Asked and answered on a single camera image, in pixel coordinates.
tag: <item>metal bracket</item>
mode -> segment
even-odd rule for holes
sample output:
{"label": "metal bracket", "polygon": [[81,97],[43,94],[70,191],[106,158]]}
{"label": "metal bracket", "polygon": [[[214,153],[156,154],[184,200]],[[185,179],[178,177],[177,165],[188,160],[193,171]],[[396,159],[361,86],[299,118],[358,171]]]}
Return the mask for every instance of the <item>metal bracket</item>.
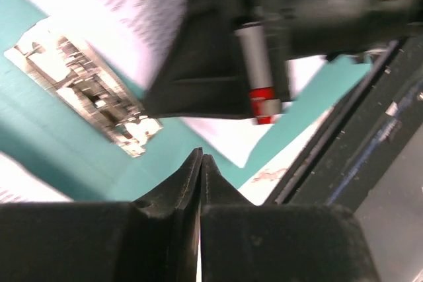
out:
{"label": "metal bracket", "polygon": [[25,32],[5,57],[132,157],[161,129],[88,43],[52,18]]}

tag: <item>black metal frame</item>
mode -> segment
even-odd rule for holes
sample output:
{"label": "black metal frame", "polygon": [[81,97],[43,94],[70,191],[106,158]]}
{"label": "black metal frame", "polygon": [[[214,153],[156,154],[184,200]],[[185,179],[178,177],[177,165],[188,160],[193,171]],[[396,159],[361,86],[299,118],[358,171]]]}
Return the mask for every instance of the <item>black metal frame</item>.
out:
{"label": "black metal frame", "polygon": [[[355,211],[423,122],[416,97],[422,48],[421,36],[392,44],[335,107],[266,203],[336,203]],[[394,118],[386,114],[392,102],[402,105]],[[381,133],[387,137],[378,142]]]}

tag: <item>teal table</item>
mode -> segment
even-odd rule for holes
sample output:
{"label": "teal table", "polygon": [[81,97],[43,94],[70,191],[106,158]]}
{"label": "teal table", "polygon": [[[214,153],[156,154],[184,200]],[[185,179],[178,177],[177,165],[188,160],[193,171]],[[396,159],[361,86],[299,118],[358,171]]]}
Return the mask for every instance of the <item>teal table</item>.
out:
{"label": "teal table", "polygon": [[[0,0],[0,13],[0,52],[45,17],[26,0]],[[369,65],[352,65],[347,58],[325,65],[256,146],[247,165],[238,168],[177,118],[163,120],[164,129],[147,145],[147,152],[132,159],[1,54],[0,151],[74,199],[135,199],[172,174],[194,147],[213,155],[222,174],[239,187],[368,69]]]}

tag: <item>gray surface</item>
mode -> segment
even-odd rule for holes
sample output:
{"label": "gray surface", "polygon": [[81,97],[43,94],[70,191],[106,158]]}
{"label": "gray surface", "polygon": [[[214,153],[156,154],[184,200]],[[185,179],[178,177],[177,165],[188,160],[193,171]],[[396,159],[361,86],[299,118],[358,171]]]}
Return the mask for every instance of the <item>gray surface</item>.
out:
{"label": "gray surface", "polygon": [[423,281],[423,126],[356,211],[382,282]]}

